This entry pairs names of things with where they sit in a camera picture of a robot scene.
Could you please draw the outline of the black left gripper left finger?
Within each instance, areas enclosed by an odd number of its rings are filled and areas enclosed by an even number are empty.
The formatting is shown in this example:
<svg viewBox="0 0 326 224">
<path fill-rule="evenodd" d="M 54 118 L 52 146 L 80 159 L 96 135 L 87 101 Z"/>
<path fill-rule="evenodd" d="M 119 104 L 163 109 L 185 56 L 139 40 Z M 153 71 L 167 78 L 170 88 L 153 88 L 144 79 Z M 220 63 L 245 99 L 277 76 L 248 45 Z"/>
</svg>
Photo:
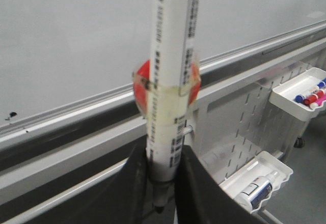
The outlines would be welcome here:
<svg viewBox="0 0 326 224">
<path fill-rule="evenodd" d="M 35 217 L 30 223 L 142 223 L 147 184 L 144 145 L 114 176 Z"/>
</svg>

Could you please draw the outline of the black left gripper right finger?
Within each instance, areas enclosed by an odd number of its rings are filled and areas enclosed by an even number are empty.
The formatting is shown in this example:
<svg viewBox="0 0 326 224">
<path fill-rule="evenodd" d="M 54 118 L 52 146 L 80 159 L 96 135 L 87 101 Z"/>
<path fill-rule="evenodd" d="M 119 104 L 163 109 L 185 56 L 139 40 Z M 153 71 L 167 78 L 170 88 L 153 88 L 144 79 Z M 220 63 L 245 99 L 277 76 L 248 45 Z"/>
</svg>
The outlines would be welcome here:
<svg viewBox="0 0 326 224">
<path fill-rule="evenodd" d="M 179 223 L 262 223 L 219 187 L 190 146 L 182 148 L 174 184 Z"/>
</svg>

